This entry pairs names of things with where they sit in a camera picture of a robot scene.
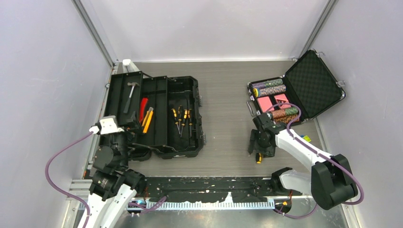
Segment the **yellow black utility knife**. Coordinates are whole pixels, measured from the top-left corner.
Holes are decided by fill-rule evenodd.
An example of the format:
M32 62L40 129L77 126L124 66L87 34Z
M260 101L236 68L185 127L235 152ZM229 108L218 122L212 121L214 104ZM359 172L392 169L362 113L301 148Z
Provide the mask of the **yellow black utility knife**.
M145 118L143 119L143 123L142 123L143 134L146 134L148 132L153 114L154 114L154 108L150 107L146 112Z

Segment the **red black pliers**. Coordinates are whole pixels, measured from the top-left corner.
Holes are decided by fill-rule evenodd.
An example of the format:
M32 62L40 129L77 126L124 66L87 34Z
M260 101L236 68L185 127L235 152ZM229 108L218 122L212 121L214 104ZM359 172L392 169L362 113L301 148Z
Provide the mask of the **red black pliers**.
M141 122L144 119L145 108L148 103L148 97L143 97L140 102L140 109L139 109L139 121Z

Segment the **black plastic toolbox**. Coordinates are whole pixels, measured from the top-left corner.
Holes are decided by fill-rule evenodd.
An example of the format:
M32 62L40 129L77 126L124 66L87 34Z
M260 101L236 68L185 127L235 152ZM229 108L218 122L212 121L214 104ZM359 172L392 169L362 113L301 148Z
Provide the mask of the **black plastic toolbox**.
M124 114L125 103L131 87L128 82L137 82L134 89L129 112ZM152 154L162 159L177 157L192 158L199 154L205 145L205 133L199 111L201 96L198 80L192 76L149 76L141 71L113 75L108 85L105 115L114 115L119 125L126 125L133 112L139 119L140 102L148 97L145 114L150 107L154 114L146 134L133 134L130 139L129 160L145 161ZM178 133L171 109L177 112L179 105L184 110L192 109L192 137L189 137L188 119L182 137Z

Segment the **small steel hammer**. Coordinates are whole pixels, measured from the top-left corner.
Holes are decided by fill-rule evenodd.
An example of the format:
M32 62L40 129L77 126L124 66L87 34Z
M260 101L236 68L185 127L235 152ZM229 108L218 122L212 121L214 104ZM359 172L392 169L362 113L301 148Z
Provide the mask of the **small steel hammer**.
M124 107L124 111L123 111L124 114L127 114L129 112L132 96L133 96L133 93L134 93L134 89L136 87L140 86L140 84L137 83L137 82L128 82L127 85L131 87L131 90L130 90L128 99L127 99L127 101L125 103L125 107Z

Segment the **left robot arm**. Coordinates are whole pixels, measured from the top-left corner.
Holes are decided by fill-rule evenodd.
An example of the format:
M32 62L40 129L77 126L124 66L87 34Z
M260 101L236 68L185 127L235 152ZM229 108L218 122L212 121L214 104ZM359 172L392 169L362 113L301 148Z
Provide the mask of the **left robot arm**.
M109 138L94 155L93 174L85 203L83 228L112 228L129 201L145 193L145 176L128 168L129 136L140 133L142 126L133 112L126 125L119 125L114 115L101 118L89 128L90 134Z

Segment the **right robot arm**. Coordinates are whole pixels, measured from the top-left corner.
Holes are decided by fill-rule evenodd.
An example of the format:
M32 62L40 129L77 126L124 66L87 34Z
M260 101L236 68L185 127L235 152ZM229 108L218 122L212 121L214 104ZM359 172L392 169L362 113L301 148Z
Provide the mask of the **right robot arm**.
M329 210L340 204L352 204L351 199L363 200L362 186L352 174L348 159L331 155L304 140L289 125L271 120L268 114L253 118L249 149L262 157L282 149L304 165L309 173L291 167L271 175L271 188L278 195L295 190L313 197L319 207Z

